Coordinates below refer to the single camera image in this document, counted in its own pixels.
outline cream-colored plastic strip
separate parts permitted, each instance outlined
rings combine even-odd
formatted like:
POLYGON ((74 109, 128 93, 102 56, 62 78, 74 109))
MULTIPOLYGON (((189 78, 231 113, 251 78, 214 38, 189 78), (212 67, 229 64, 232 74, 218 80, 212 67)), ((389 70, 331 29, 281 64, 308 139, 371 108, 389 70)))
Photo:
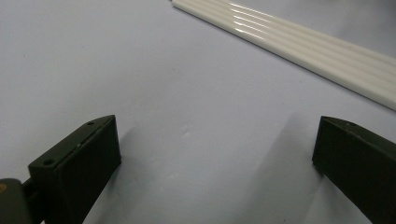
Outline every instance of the cream-colored plastic strip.
POLYGON ((234 35, 396 110, 396 60, 224 0, 173 0, 234 35))

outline white surface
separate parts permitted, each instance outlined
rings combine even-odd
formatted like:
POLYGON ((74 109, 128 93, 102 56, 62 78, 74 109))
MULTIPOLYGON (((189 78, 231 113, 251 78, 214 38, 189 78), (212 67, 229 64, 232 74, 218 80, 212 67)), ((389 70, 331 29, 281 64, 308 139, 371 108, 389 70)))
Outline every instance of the white surface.
POLYGON ((396 60, 228 0, 173 6, 396 110, 396 60))
MULTIPOLYGON (((238 1, 396 57, 394 1, 238 1)), ((321 115, 396 113, 171 6, 0 1, 0 178, 83 122, 122 158, 86 223, 369 223, 311 165, 321 115)))

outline black object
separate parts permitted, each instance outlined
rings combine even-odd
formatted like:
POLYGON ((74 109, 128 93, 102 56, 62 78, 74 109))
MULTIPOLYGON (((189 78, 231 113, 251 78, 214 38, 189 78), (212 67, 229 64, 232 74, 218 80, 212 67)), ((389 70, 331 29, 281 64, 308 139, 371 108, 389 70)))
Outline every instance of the black object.
POLYGON ((23 186, 0 180, 0 222, 80 224, 119 165, 115 116, 87 122, 33 161, 23 186))
POLYGON ((312 160, 373 223, 396 223, 396 144, 349 121, 322 117, 312 160))

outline white table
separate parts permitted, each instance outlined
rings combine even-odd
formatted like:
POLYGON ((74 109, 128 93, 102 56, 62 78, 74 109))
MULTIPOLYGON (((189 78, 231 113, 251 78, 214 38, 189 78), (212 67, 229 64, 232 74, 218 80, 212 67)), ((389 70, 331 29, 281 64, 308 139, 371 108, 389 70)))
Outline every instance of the white table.
MULTIPOLYGON (((392 0, 239 0, 396 57, 392 0)), ((0 1, 0 178, 115 114, 122 165, 85 223, 370 223, 312 166, 322 115, 396 112, 169 1, 0 1)))

